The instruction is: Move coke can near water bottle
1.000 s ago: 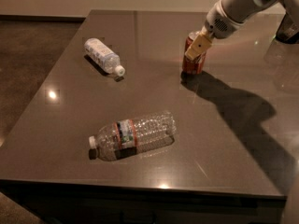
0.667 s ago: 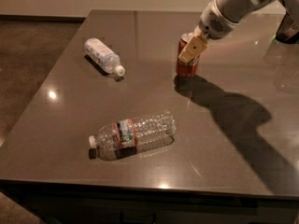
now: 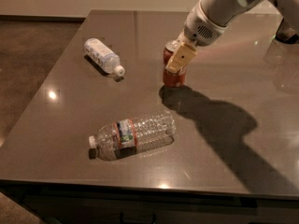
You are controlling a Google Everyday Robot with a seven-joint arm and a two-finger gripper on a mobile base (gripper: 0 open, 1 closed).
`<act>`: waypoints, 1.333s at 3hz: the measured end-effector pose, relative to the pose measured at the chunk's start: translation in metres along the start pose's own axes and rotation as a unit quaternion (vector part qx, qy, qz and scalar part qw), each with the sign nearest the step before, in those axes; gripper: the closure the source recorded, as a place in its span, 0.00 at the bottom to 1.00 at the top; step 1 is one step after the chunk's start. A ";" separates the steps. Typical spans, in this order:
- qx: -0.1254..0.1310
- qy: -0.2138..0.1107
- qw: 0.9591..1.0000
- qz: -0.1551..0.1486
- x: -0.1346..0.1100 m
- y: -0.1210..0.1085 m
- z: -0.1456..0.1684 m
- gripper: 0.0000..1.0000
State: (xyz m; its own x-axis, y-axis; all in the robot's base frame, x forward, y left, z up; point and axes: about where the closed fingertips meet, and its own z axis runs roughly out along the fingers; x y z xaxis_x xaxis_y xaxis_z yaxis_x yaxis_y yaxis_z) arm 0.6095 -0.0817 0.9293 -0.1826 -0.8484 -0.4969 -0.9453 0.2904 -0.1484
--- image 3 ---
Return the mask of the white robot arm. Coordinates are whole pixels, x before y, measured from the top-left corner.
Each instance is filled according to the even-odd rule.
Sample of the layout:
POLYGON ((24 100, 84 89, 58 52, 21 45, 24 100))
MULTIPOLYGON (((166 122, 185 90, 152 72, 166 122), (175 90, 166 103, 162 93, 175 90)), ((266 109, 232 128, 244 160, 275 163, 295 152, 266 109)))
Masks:
MULTIPOLYGON (((251 10, 263 0, 199 0, 190 11, 178 36, 178 46, 165 69, 176 73, 196 55, 197 47, 214 43, 237 16, 251 10)), ((299 32, 299 0, 267 0, 285 22, 299 32)))

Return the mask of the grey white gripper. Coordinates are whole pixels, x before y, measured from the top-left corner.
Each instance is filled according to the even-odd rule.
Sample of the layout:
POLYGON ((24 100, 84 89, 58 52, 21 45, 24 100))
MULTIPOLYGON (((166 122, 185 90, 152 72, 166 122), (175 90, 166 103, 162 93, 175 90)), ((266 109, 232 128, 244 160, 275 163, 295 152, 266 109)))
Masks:
POLYGON ((181 43, 165 69, 173 74, 179 72, 197 55, 195 47, 211 45, 224 33, 226 27, 223 6, 216 0, 200 0, 188 14, 178 36, 181 43))

